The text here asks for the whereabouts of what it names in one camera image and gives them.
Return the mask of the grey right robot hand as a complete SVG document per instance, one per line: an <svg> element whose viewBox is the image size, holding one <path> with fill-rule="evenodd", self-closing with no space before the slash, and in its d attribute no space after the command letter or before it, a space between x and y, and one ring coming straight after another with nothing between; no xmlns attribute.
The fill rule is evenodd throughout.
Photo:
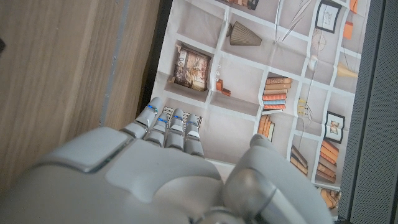
<svg viewBox="0 0 398 224"><path fill-rule="evenodd" d="M46 154L1 197L2 223L332 223L316 188L255 134L226 180L194 114L153 98L125 128Z"/></svg>

